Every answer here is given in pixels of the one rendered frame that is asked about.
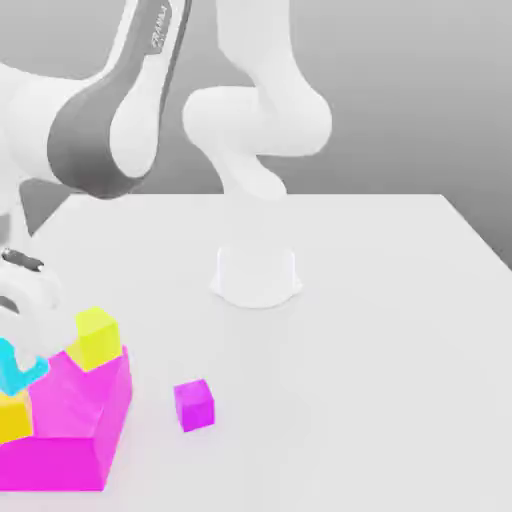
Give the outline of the small lime yellow cube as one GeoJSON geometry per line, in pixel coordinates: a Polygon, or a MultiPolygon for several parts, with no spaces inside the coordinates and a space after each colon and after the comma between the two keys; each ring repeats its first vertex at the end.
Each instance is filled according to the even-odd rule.
{"type": "Polygon", "coordinates": [[[122,355],[118,323],[106,311],[91,307],[77,313],[75,323],[77,338],[65,352],[84,372],[122,355]]]}

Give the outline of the small cyan cube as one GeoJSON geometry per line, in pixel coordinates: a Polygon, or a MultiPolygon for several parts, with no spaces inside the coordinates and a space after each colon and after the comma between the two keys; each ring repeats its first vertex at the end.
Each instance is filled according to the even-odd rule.
{"type": "Polygon", "coordinates": [[[8,396],[14,396],[26,389],[33,382],[44,377],[49,372],[50,366],[47,359],[36,357],[35,364],[28,370],[19,369],[14,347],[0,337],[0,391],[8,396]]]}

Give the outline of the small orange cube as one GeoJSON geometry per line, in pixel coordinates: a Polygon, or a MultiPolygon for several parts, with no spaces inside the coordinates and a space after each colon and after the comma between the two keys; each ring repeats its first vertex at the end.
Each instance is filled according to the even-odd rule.
{"type": "Polygon", "coordinates": [[[13,396],[0,392],[0,444],[32,435],[32,402],[28,391],[13,396]]]}

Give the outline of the large magenta box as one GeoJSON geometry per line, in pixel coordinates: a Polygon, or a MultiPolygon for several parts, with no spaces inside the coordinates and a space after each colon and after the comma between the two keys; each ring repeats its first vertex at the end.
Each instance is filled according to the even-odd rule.
{"type": "Polygon", "coordinates": [[[0,491],[101,491],[132,399],[128,350],[89,372],[62,351],[29,388],[33,435],[0,444],[0,491]]]}

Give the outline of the small purple cube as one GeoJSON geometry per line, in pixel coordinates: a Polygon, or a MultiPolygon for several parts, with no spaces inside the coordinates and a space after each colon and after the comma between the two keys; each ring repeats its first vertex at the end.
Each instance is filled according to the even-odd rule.
{"type": "Polygon", "coordinates": [[[176,385],[173,392],[177,417],[184,432],[215,423],[215,401],[205,379],[176,385]]]}

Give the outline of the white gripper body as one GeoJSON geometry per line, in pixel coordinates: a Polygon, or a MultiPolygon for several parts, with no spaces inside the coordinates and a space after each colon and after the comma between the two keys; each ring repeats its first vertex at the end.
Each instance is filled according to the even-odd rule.
{"type": "Polygon", "coordinates": [[[0,305],[0,337],[16,349],[56,353],[75,340],[75,314],[52,273],[0,270],[0,297],[17,307],[0,305]]]}

